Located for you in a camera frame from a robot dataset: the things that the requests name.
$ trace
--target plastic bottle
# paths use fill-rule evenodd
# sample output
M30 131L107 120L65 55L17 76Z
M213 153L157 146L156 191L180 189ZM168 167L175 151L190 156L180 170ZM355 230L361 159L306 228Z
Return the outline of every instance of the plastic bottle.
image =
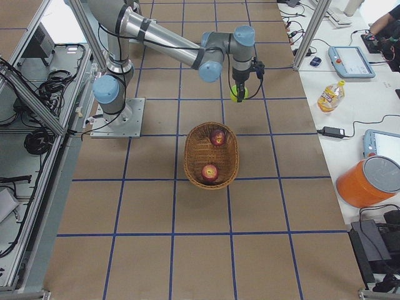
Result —
M330 113L333 111L344 98L344 80L340 80L338 83L331 84L325 88L322 95L318 99L318 107L324 113Z

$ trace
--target brown oval basket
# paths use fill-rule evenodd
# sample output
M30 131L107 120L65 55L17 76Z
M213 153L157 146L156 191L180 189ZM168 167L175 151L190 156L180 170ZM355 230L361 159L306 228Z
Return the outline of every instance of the brown oval basket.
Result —
M225 143L214 146L210 141L213 130L220 129L225 133ZM201 170L207 164L218 169L218 178L206 182ZM184 170L186 177L202 189L222 189L238 175L239 149L235 134L223 124L207 122L193 128L186 138L184 153Z

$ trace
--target red apple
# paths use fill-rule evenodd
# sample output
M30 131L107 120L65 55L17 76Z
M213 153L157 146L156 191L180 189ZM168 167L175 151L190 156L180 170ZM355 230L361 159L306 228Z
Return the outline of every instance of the red apple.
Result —
M225 144L225 132L220 129L215 129L210 134L211 144L220 146Z
M218 169L213 164L207 164L201 170L201 176L208 183L213 183L218 178Z

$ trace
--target robotic arm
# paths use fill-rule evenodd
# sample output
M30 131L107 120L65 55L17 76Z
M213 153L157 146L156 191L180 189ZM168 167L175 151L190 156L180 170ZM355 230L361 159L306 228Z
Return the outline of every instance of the robotic arm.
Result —
M124 80L130 80L133 72L128 55L128 37L198 70L202 80L209 83L219 79L225 54L232 54L232 77L236 83L233 94L238 102L247 96L244 83L250 73L257 72L260 80L263 77L264 65L253 58L255 32L250 26L239 26L234 33L206 32L199 46L135 13L124 0L88 0L88 4L94 17L108 30L108 73L123 75ZM119 104L110 105L107 97L104 101L101 95L100 99L96 98L104 112L115 114L123 109L121 100Z

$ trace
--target orange container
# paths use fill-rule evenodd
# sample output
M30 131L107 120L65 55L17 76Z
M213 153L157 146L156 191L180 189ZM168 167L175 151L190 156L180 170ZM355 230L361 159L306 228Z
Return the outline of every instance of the orange container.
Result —
M371 206L400 191L400 166L387 157L371 156L341 175L336 188L349 204Z

